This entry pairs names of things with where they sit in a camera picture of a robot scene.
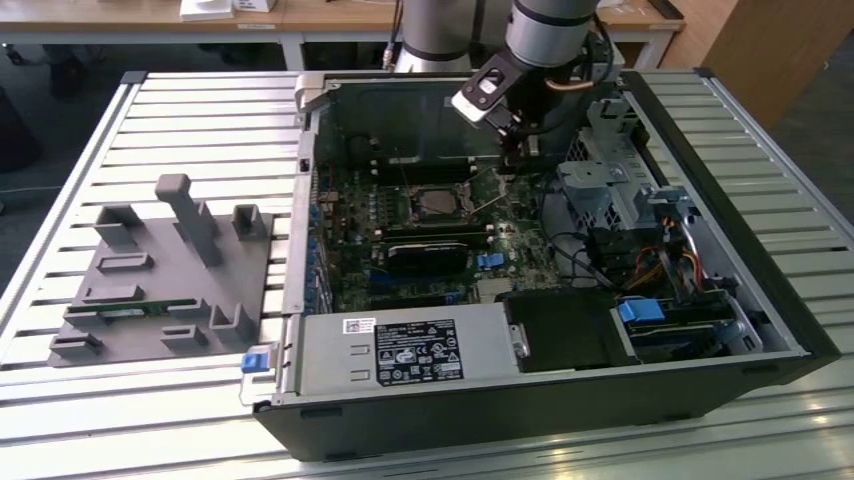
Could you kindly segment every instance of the floor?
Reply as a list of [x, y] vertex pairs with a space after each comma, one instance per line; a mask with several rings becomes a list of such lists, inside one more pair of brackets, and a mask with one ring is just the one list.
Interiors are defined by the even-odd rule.
[[[48, 93], [47, 66], [35, 46], [19, 50], [36, 65], [15, 67], [0, 57], [0, 86], [6, 89], [34, 135], [42, 160], [15, 173], [0, 174], [0, 290], [15, 273], [59, 188], [90, 139], [122, 74], [130, 70], [223, 71], [282, 69], [273, 50], [238, 51], [233, 62], [194, 45], [110, 46], [91, 66], [84, 93], [70, 101]], [[854, 220], [854, 35], [840, 47], [798, 103], [772, 135], [842, 213]]]

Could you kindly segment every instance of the aluminum profile table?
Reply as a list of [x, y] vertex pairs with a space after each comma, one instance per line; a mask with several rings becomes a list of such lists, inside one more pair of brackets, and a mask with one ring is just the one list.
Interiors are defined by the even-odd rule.
[[[239, 355], [71, 369], [48, 345], [99, 237], [99, 206], [169, 215], [154, 185], [194, 179], [214, 213], [277, 215], [263, 340], [281, 332], [299, 126], [293, 73], [150, 74], [123, 84], [0, 301], [0, 477], [841, 478], [854, 473], [854, 235], [714, 79], [646, 79], [844, 358], [702, 419], [306, 464], [239, 401]], [[673, 183], [668, 154], [654, 150]], [[273, 383], [251, 385], [269, 393]]]

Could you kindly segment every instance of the blue connector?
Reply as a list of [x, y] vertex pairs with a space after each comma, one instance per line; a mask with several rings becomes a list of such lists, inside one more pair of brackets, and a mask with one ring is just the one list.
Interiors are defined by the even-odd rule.
[[478, 268], [495, 268], [505, 265], [505, 254], [478, 255]]
[[618, 307], [620, 318], [624, 323], [661, 322], [665, 320], [665, 312], [658, 300], [654, 298], [633, 298]]
[[270, 354], [269, 353], [246, 353], [241, 362], [241, 371], [243, 373], [261, 373], [270, 370]]

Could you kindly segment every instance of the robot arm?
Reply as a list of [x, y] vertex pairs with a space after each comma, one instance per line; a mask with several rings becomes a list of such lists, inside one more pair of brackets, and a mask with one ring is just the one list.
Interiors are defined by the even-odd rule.
[[542, 124], [555, 97], [591, 89], [610, 76], [609, 68], [597, 82], [589, 78], [565, 84], [550, 78], [555, 69], [574, 67], [585, 46], [593, 55], [589, 34], [594, 19], [605, 32], [596, 17], [597, 4], [598, 0], [514, 0], [506, 48], [454, 96], [459, 113], [473, 125], [486, 123], [497, 130], [506, 150], [515, 149], [534, 133], [526, 133], [523, 117], [529, 123]]

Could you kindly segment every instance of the metal slat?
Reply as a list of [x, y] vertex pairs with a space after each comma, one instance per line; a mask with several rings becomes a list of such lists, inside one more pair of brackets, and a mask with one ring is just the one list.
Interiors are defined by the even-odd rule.
[[689, 133], [742, 133], [745, 126], [736, 120], [677, 120], [680, 130]]
[[[765, 160], [765, 162], [745, 162], [745, 163], [752, 163], [756, 165], [762, 165], [768, 163], [769, 165], [774, 165], [772, 163], [772, 159], [769, 158], [769, 155], [762, 151], [762, 149], [757, 147], [721, 147], [721, 148], [701, 147], [696, 149], [696, 152], [701, 160], [704, 160], [705, 162], [724, 161], [728, 163], [736, 163], [736, 162], [745, 162], [746, 160], [748, 161]], [[653, 158], [656, 158], [657, 161], [660, 162], [670, 161], [670, 157], [668, 154], [665, 154], [662, 149], [657, 147], [650, 147], [650, 153], [653, 154]]]
[[229, 132], [120, 133], [114, 148], [206, 147], [211, 145], [253, 145], [257, 143], [297, 143], [301, 131], [261, 129]]
[[297, 113], [294, 102], [246, 102], [246, 103], [163, 103], [134, 105], [127, 118], [147, 117], [198, 117], [211, 115], [262, 115], [273, 113]]
[[135, 148], [111, 150], [104, 165], [159, 165], [164, 163], [230, 162], [235, 160], [275, 160], [297, 157], [297, 144]]
[[294, 101], [294, 90], [211, 90], [186, 92], [139, 92], [135, 103], [217, 103], [217, 102], [262, 102]]
[[854, 271], [854, 252], [848, 251], [781, 255], [774, 261], [786, 275]]
[[297, 173], [297, 161], [241, 162], [217, 164], [139, 165], [104, 167], [95, 174], [95, 183], [156, 182], [160, 175], [183, 173], [191, 180], [285, 177]]
[[786, 177], [756, 177], [721, 180], [721, 187], [732, 198], [744, 195], [794, 193], [798, 187]]
[[813, 202], [800, 194], [762, 195], [760, 197], [736, 197], [733, 204], [742, 213], [774, 212], [778, 210], [812, 211]]
[[235, 130], [261, 128], [293, 128], [294, 115], [239, 115], [193, 118], [136, 118], [122, 122], [119, 131], [132, 132], [182, 132], [203, 130]]
[[697, 154], [705, 161], [712, 162], [738, 161], [738, 160], [766, 160], [772, 161], [768, 153], [761, 148], [754, 147], [725, 147], [725, 148], [698, 148]]
[[[282, 287], [283, 282], [285, 275], [274, 275], [273, 277], [269, 277], [267, 287]], [[75, 298], [82, 283], [83, 275], [43, 278], [39, 290], [36, 291], [35, 300], [39, 302], [70, 302]]]
[[[658, 166], [668, 178], [678, 178], [680, 174], [670, 162], [660, 162]], [[784, 172], [772, 162], [714, 162], [706, 165], [718, 179], [749, 177], [781, 177]]]
[[712, 95], [669, 96], [660, 97], [658, 100], [668, 108], [672, 107], [722, 107], [724, 103]]
[[818, 212], [762, 213], [745, 215], [745, 220], [757, 233], [797, 232], [830, 228], [828, 219]]
[[838, 298], [833, 300], [813, 300], [806, 302], [810, 311], [816, 314], [840, 313], [854, 311], [854, 298]]
[[298, 77], [299, 72], [152, 72], [146, 78], [270, 78], [270, 77]]
[[650, 85], [702, 85], [704, 81], [694, 72], [656, 72], [644, 75]]
[[259, 454], [285, 455], [285, 449], [257, 421], [243, 420], [8, 446], [0, 463], [7, 478], [46, 478]]
[[246, 88], [294, 88], [297, 77], [254, 78], [148, 78], [143, 91], [148, 90], [234, 90]]
[[[283, 191], [290, 191], [293, 185], [294, 180], [290, 178], [198, 181], [190, 186], [190, 194], [197, 200], [273, 196], [281, 195]], [[94, 186], [83, 192], [82, 200], [88, 204], [154, 202], [158, 201], [155, 197], [155, 183]]]
[[205, 370], [210, 368], [241, 365], [243, 355], [211, 355], [207, 357], [152, 360], [84, 367], [51, 368], [38, 367], [20, 370], [0, 370], [0, 386], [48, 384], [84, 379], [110, 379], [122, 375], [136, 377], [140, 374], [169, 374], [175, 371]]
[[[231, 215], [238, 205], [258, 205], [262, 213], [273, 213], [274, 215], [285, 215], [291, 213], [291, 197], [230, 199], [230, 200], [209, 200], [206, 202], [213, 215]], [[131, 203], [131, 207], [140, 218], [169, 218], [175, 216], [173, 208], [164, 203]], [[100, 206], [79, 207], [75, 211], [75, 224], [88, 225], [98, 220], [102, 211]]]
[[[277, 218], [274, 220], [273, 225], [273, 234], [285, 236], [291, 233], [291, 219], [290, 218]], [[59, 240], [59, 247], [64, 249], [75, 248], [90, 248], [95, 249], [99, 242], [102, 241], [102, 237], [95, 231], [94, 228], [90, 227], [79, 227], [72, 228], [66, 232], [63, 238]]]
[[709, 95], [709, 88], [704, 84], [696, 85], [669, 85], [669, 84], [653, 84], [650, 85], [656, 95], [662, 97], [670, 97], [677, 95]]
[[[63, 408], [48, 403], [0, 409], [0, 442], [27, 437], [75, 436], [99, 430], [158, 426], [187, 420], [246, 418], [251, 414], [238, 401], [239, 385], [189, 388], [164, 392], [67, 399]], [[39, 418], [39, 422], [20, 421]]]
[[729, 120], [733, 118], [730, 111], [722, 107], [670, 107], [668, 113], [674, 120]]
[[825, 275], [789, 279], [805, 300], [854, 295], [854, 275]]
[[[271, 298], [274, 301], [278, 299], [279, 302], [270, 304], [267, 303], [269, 298]], [[267, 290], [265, 292], [262, 313], [266, 315], [274, 315], [279, 314], [281, 312], [282, 289]], [[265, 325], [269, 322], [273, 322], [273, 326]], [[259, 335], [259, 341], [265, 340], [265, 342], [267, 343], [274, 341], [278, 338], [278, 335], [282, 333], [282, 320], [279, 318], [262, 318], [261, 330], [262, 335]], [[265, 337], [265, 333], [267, 333], [267, 335], [273, 334], [273, 337]], [[51, 356], [51, 341], [54, 340], [55, 336], [55, 333], [50, 333], [44, 335], [32, 335], [28, 337], [16, 337], [15, 339], [12, 339], [10, 348], [6, 351], [6, 355], [3, 356], [3, 359], [0, 361], [0, 365], [4, 368], [10, 368], [20, 367], [22, 365], [44, 364], [48, 361], [48, 357]]]
[[195, 386], [235, 383], [242, 376], [241, 369], [235, 368], [238, 363], [239, 359], [229, 367], [7, 385], [0, 388], [0, 401], [15, 401], [20, 404], [26, 400], [59, 400], [63, 397], [75, 398], [99, 393], [115, 395], [166, 387], [193, 388]]
[[756, 147], [757, 142], [748, 133], [686, 133], [693, 147]]
[[822, 251], [833, 249], [845, 249], [848, 245], [840, 238], [828, 240], [802, 240], [792, 242], [777, 242], [765, 244], [765, 249], [772, 255], [782, 255], [786, 253]]

